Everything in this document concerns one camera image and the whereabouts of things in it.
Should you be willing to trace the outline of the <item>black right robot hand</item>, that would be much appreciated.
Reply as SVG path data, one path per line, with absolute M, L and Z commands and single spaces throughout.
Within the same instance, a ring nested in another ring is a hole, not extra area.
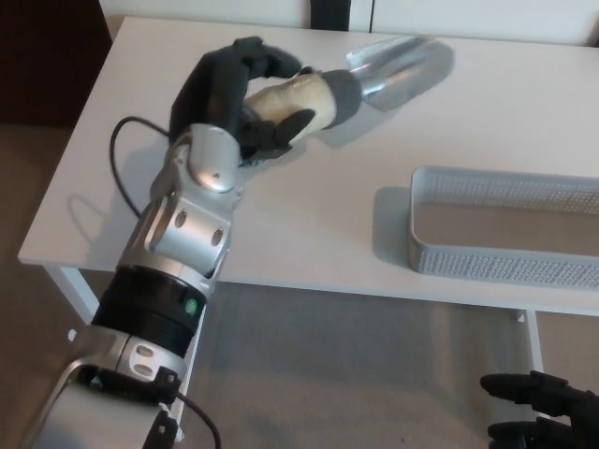
M 540 413 L 533 421 L 488 427 L 490 448 L 596 448 L 598 396 L 572 387 L 565 379 L 532 370 L 528 374 L 488 374 L 481 387 L 494 398 L 529 405 Z

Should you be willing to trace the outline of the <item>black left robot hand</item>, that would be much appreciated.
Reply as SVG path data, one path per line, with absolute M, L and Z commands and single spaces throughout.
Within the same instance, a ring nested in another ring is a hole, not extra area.
M 297 57 L 265 44 L 258 36 L 238 38 L 227 47 L 204 54 L 172 104 L 169 142 L 192 124 L 205 123 L 227 131 L 238 141 L 244 165 L 281 157 L 291 150 L 291 140 L 315 112 L 300 109 L 275 123 L 247 116 L 243 100 L 250 80 L 289 79 L 300 70 Z

